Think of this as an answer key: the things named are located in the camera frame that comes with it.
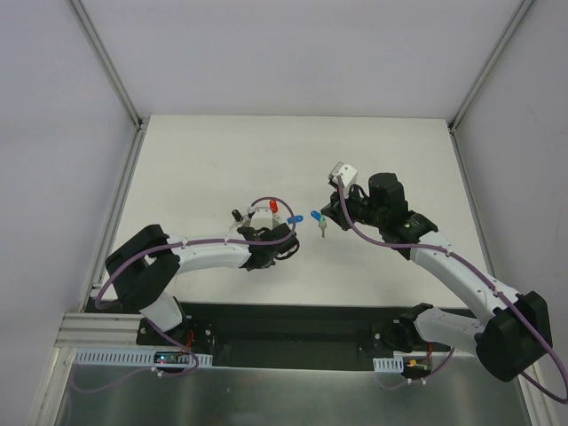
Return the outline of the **black key tag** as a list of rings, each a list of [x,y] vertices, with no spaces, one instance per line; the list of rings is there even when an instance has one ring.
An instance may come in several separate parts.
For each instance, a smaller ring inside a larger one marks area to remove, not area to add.
[[[241,222],[243,220],[243,215],[237,209],[232,211],[232,215],[236,222]]]

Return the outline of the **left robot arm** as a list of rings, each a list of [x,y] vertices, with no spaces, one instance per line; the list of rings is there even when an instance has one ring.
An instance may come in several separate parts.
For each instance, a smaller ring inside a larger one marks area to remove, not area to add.
[[[187,335],[186,314],[166,287],[180,274],[214,268],[266,269],[293,256],[299,240],[287,224],[241,226],[223,237],[188,240],[148,225],[105,261],[118,304],[142,314],[169,345]]]

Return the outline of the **small blue key tag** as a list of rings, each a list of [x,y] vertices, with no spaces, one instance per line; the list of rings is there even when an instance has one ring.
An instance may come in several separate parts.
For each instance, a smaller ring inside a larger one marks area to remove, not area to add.
[[[298,215],[298,216],[295,216],[295,217],[289,217],[289,218],[287,219],[287,222],[288,222],[290,225],[292,225],[293,223],[298,224],[298,223],[301,223],[301,222],[303,222],[303,221],[304,221],[304,217],[301,216],[301,215]]]

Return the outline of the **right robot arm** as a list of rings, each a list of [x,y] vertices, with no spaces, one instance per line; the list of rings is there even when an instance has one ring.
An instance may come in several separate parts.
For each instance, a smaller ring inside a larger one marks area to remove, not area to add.
[[[328,183],[334,191],[321,213],[343,230],[359,225],[381,235],[376,245],[397,251],[436,277],[473,313],[467,319],[419,304],[401,319],[395,332],[400,351],[442,343],[475,355],[495,378],[509,382],[543,357],[552,346],[548,305],[531,291],[522,294],[481,272],[453,249],[426,216],[411,210],[396,174],[374,174],[368,189],[357,185],[358,172],[338,164]]]

